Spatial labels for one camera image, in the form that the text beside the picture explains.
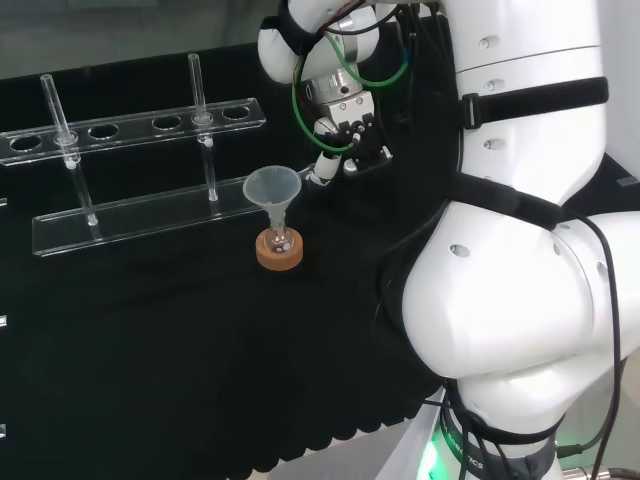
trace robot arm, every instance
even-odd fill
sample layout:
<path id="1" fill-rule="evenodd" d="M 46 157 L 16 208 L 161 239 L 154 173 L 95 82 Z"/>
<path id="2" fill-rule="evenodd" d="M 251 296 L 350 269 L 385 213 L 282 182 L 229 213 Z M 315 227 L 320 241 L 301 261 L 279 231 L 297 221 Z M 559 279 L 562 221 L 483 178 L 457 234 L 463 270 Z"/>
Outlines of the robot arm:
<path id="1" fill-rule="evenodd" d="M 291 0 L 290 9 L 299 25 L 312 32 L 343 3 Z M 596 0 L 443 4 L 461 97 L 603 76 Z M 374 21 L 368 17 L 363 23 Z M 348 51 L 344 42 L 340 48 Z M 263 64 L 268 51 L 282 64 L 278 75 L 275 68 L 265 68 L 272 78 L 286 82 L 296 56 L 277 33 L 261 32 Z M 366 50 L 366 56 L 372 51 Z M 360 53 L 352 58 L 354 63 L 364 60 Z M 313 83 L 331 75 L 340 66 L 336 62 L 322 40 L 309 54 L 303 78 Z M 332 115 L 327 119 L 324 128 L 337 125 Z M 562 206 L 597 171 L 605 134 L 604 105 L 486 123 L 465 132 L 461 172 Z M 640 346 L 640 214 L 593 221 L 608 238 L 618 271 L 621 350 L 626 356 Z M 465 407 L 488 425 L 514 434 L 552 428 L 612 364 L 607 262 L 597 237 L 579 222 L 549 232 L 451 202 L 407 280 L 403 320 L 424 363 L 459 380 Z M 523 457 L 543 446 L 505 447 L 505 453 Z M 455 468 L 453 455 L 446 462 Z M 547 475 L 561 475 L 557 461 Z"/>
<path id="2" fill-rule="evenodd" d="M 349 7 L 350 4 L 344 1 L 333 0 L 291 2 L 289 14 L 299 27 L 312 33 L 332 18 L 341 16 L 341 12 Z M 377 21 L 373 8 L 366 7 L 354 10 L 332 27 L 338 31 L 358 31 Z M 334 36 L 342 55 L 355 71 L 357 63 L 373 54 L 378 40 L 378 29 L 361 35 Z M 265 71 L 274 81 L 283 84 L 292 82 L 299 56 L 289 48 L 279 31 L 261 30 L 258 52 Z M 306 100 L 314 104 L 322 115 L 314 125 L 315 135 L 325 143 L 354 145 L 347 158 L 321 153 L 308 180 L 324 186 L 336 175 L 341 163 L 344 173 L 351 176 L 391 160 L 392 155 L 384 145 L 377 123 L 371 93 L 342 68 L 326 38 L 321 38 L 308 53 L 301 80 L 307 82 L 304 92 Z"/>

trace cable connector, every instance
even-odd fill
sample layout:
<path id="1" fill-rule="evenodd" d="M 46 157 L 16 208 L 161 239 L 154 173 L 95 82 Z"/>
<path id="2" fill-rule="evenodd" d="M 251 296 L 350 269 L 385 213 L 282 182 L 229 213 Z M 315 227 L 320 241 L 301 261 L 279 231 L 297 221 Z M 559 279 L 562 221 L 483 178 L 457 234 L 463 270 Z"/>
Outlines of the cable connector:
<path id="1" fill-rule="evenodd" d="M 558 455 L 558 459 L 572 457 L 574 455 L 580 455 L 584 452 L 584 447 L 582 445 L 565 445 L 562 447 L 556 448 L 556 453 Z"/>

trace glass tube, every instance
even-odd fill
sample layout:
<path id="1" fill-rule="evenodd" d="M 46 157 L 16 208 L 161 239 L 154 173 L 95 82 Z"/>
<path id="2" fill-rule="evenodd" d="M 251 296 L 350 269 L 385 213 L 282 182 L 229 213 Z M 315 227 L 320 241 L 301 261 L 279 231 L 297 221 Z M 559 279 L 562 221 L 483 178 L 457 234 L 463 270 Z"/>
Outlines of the glass tube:
<path id="1" fill-rule="evenodd" d="M 67 119 L 64 116 L 64 111 L 62 110 L 60 98 L 58 98 L 55 83 L 53 83 L 53 77 L 49 74 L 43 75 L 40 77 L 40 81 L 42 82 L 42 89 L 44 90 L 49 110 L 51 111 L 51 117 L 53 118 L 53 122 L 58 130 L 56 142 L 62 147 L 62 151 L 64 152 L 64 164 L 69 172 L 71 172 L 73 185 L 76 188 L 78 200 L 80 201 L 80 205 L 84 211 L 87 224 L 95 226 L 98 224 L 98 217 L 96 216 L 93 203 L 91 202 L 87 182 L 85 181 L 82 169 L 80 168 L 80 160 L 82 158 L 74 148 L 78 143 L 78 136 L 75 132 L 69 130 L 69 125 L 67 124 Z"/>
<path id="2" fill-rule="evenodd" d="M 193 115 L 193 123 L 200 127 L 206 127 L 213 121 L 213 117 L 207 112 L 207 102 L 204 98 L 204 85 L 202 83 L 202 70 L 200 69 L 200 57 L 192 53 L 188 58 L 193 103 L 196 107 L 196 113 Z M 213 137 L 204 134 L 198 135 L 198 143 L 200 144 L 200 155 L 204 165 L 204 178 L 207 182 L 209 200 L 216 202 L 218 200 L 218 193 L 216 191 L 216 172 L 213 167 Z"/>

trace funnel stem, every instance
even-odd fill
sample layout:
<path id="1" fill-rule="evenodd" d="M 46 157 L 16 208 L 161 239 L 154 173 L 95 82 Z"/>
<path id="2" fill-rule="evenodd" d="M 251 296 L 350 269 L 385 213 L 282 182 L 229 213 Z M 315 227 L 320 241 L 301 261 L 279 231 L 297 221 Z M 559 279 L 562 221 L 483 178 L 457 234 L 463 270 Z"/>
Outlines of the funnel stem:
<path id="1" fill-rule="evenodd" d="M 278 237 L 284 236 L 284 212 L 269 213 L 271 228 L 278 233 Z"/>

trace green cable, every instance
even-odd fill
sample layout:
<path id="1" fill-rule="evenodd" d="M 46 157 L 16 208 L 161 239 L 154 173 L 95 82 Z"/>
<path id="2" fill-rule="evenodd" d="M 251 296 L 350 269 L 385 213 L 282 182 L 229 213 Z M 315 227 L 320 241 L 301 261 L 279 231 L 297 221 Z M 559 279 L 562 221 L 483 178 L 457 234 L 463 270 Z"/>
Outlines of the green cable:
<path id="1" fill-rule="evenodd" d="M 400 70 L 398 70 L 393 77 L 391 77 L 391 78 L 389 78 L 387 80 L 382 80 L 380 82 L 371 82 L 369 80 L 365 80 L 360 75 L 358 75 L 356 72 L 354 72 L 353 69 L 349 66 L 349 64 L 347 63 L 347 60 L 344 58 L 344 55 L 340 51 L 340 47 L 338 47 L 338 44 L 333 39 L 331 34 L 325 33 L 325 36 L 327 37 L 327 40 L 329 40 L 329 43 L 333 47 L 333 50 L 336 52 L 336 55 L 338 56 L 338 60 L 340 60 L 340 63 L 342 64 L 344 69 L 355 80 L 357 80 L 358 82 L 360 82 L 361 84 L 363 84 L 366 87 L 371 87 L 371 88 L 387 87 L 387 86 L 395 83 L 396 80 L 398 80 L 404 74 L 404 72 L 407 70 L 407 68 L 409 67 L 409 55 L 407 54 L 407 51 L 405 50 L 405 52 L 404 52 L 404 62 L 402 64 L 402 66 L 400 67 Z M 293 83 L 291 84 L 291 103 L 293 105 L 293 113 L 295 113 L 296 119 L 298 120 L 298 124 L 300 124 L 300 128 L 302 128 L 302 131 L 307 135 L 307 137 L 309 137 L 313 141 L 313 143 L 318 145 L 323 150 L 326 150 L 326 151 L 331 152 L 331 153 L 344 153 L 344 152 L 348 151 L 349 149 L 351 149 L 351 147 L 353 147 L 352 143 L 350 143 L 346 147 L 332 147 L 330 145 L 327 145 L 326 143 L 320 141 L 313 134 L 313 132 L 311 132 L 311 130 L 309 130 L 307 128 L 307 125 L 304 123 L 304 120 L 302 119 L 302 115 L 300 115 L 300 109 L 298 108 L 298 99 L 296 98 L 296 86 L 300 82 L 300 77 L 302 76 L 302 67 L 304 66 L 304 61 L 305 60 L 306 60 L 306 57 L 301 57 L 300 58 L 300 61 L 298 62 L 298 65 L 297 65 L 297 67 L 296 67 L 296 69 L 294 71 Z"/>
<path id="2" fill-rule="evenodd" d="M 326 143 L 320 141 L 311 132 L 311 130 L 309 130 L 307 128 L 307 126 L 304 123 L 304 120 L 302 120 L 302 115 L 300 115 L 300 110 L 298 109 L 298 99 L 296 98 L 296 85 L 298 84 L 298 81 L 300 80 L 300 75 L 302 73 L 302 66 L 303 65 L 304 65 L 304 61 L 303 61 L 303 58 L 301 58 L 300 61 L 298 62 L 298 66 L 296 67 L 296 70 L 295 70 L 295 74 L 294 74 L 294 77 L 293 77 L 294 78 L 294 82 L 291 84 L 291 103 L 293 104 L 293 113 L 295 113 L 296 118 L 298 119 L 298 123 L 300 124 L 300 128 L 302 128 L 302 131 L 307 134 L 307 137 L 309 137 L 313 141 L 313 143 L 318 145 L 323 150 L 327 150 L 328 152 L 344 153 L 347 150 L 349 150 L 353 146 L 353 144 L 349 144 L 346 147 L 332 147 L 330 145 L 327 145 Z"/>
<path id="3" fill-rule="evenodd" d="M 356 72 L 354 72 L 353 69 L 351 68 L 351 66 L 349 66 L 349 63 L 344 58 L 344 55 L 340 51 L 340 47 L 338 46 L 336 41 L 333 39 L 331 34 L 325 32 L 325 37 L 327 37 L 327 40 L 329 40 L 329 43 L 333 47 L 333 50 L 336 52 L 336 55 L 338 56 L 338 59 L 340 60 L 340 63 L 342 64 L 344 69 L 347 72 L 349 72 L 349 75 L 351 75 L 355 80 L 357 80 L 358 82 L 363 84 L 365 87 L 372 87 L 372 88 L 387 87 L 387 86 L 391 85 L 392 83 L 394 83 L 396 80 L 398 80 L 402 76 L 402 74 L 407 70 L 407 68 L 409 67 L 409 56 L 407 55 L 407 52 L 405 50 L 404 62 L 402 64 L 402 66 L 400 67 L 400 70 L 398 70 L 393 77 L 391 77 L 391 78 L 389 78 L 387 80 L 382 80 L 380 82 L 371 82 L 369 80 L 365 80 L 360 75 L 358 75 Z"/>

